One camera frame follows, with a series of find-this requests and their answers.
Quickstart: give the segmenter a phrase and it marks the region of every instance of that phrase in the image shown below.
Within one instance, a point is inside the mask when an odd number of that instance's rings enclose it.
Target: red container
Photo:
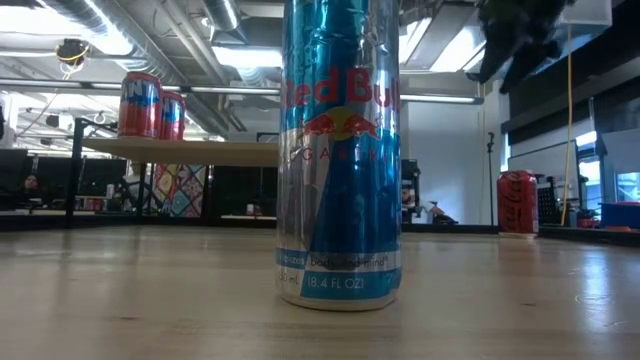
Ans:
[[[538,233],[538,182],[528,171],[506,171],[498,178],[500,232]]]
[[[162,126],[162,85],[142,72],[129,72],[122,81],[118,136],[158,138]]]
[[[184,137],[184,117],[186,112],[184,99],[180,94],[165,92],[162,97],[161,140],[182,140]]]

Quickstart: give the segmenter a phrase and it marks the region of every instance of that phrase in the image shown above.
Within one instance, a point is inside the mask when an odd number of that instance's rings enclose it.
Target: red bull can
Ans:
[[[118,136],[157,139],[162,126],[162,85],[142,72],[129,72],[122,81]]]
[[[276,287],[384,307],[402,276],[398,2],[290,0],[284,24]]]
[[[180,94],[174,92],[165,92],[163,94],[160,140],[183,139],[186,108],[184,98]]]

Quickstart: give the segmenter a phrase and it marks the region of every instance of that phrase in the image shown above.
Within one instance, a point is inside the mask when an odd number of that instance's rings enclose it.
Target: wooden shelf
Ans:
[[[84,139],[83,146],[156,164],[278,166],[278,144],[124,138]]]

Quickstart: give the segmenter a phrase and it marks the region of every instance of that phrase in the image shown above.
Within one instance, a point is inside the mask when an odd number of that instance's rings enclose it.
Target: computer monitor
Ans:
[[[27,177],[27,150],[0,149],[0,192],[15,192]]]
[[[120,184],[126,173],[126,160],[86,159],[78,195],[106,196],[107,185]]]
[[[46,190],[53,199],[66,198],[71,171],[71,158],[40,157],[38,158],[38,170],[36,175],[40,186]]]

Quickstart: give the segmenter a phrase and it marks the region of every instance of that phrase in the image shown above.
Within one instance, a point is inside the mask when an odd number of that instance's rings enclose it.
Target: blue and red can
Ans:
[[[367,310],[401,279],[398,3],[285,5],[276,286]]]
[[[160,140],[182,140],[187,106],[177,93],[166,91],[162,96],[162,126]]]
[[[157,139],[162,126],[162,85],[142,72],[129,72],[122,81],[118,136]]]

